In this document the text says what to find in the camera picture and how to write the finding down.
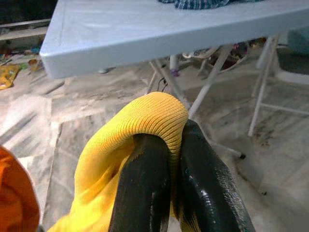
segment white plastic table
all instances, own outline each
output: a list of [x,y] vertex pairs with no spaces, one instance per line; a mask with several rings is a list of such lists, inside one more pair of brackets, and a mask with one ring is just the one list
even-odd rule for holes
[[156,0],[58,0],[40,55],[52,78],[153,60],[156,74],[164,77],[190,108],[176,80],[161,68],[159,58],[226,44],[190,108],[192,117],[232,43],[306,26],[309,0],[233,3],[199,11],[177,10],[174,4]]

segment white table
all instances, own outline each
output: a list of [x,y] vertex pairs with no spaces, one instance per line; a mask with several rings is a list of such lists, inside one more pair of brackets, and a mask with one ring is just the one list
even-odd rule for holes
[[175,79],[161,69],[159,58],[226,44],[190,108],[192,117],[232,43],[306,26],[309,0],[233,3],[200,11],[177,10],[173,4],[156,0],[58,0],[40,55],[52,78],[153,60],[156,73],[190,108]]

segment marble floor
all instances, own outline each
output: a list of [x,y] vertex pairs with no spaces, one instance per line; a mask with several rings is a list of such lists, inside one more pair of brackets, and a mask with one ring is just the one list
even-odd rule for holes
[[[309,118],[263,108],[254,136],[247,136],[257,56],[218,76],[195,120],[213,140],[246,154],[240,160],[214,147],[233,174],[256,231],[304,231],[309,226]],[[191,102],[207,77],[196,73],[188,66],[177,77]],[[145,94],[152,74],[148,63],[64,80],[48,79],[44,70],[22,70],[12,88],[0,91],[0,143],[31,176],[45,229],[69,212],[74,171],[87,140]],[[309,86],[269,78],[264,102],[309,110],[308,100]],[[176,221],[170,221],[169,231],[179,231]]]

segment plaid cloth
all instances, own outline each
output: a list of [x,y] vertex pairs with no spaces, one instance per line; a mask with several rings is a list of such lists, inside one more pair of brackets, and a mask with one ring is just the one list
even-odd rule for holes
[[257,2],[262,0],[158,0],[162,3],[175,3],[178,9],[202,10],[212,9],[227,5],[229,2]]

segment yellow cloth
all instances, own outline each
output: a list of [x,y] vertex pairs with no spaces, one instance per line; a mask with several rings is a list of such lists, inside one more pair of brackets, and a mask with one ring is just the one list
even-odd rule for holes
[[134,134],[157,135],[165,141],[173,182],[187,119],[182,103],[167,93],[153,92],[125,106],[86,144],[75,171],[70,213],[49,231],[108,231],[120,172],[134,149]]

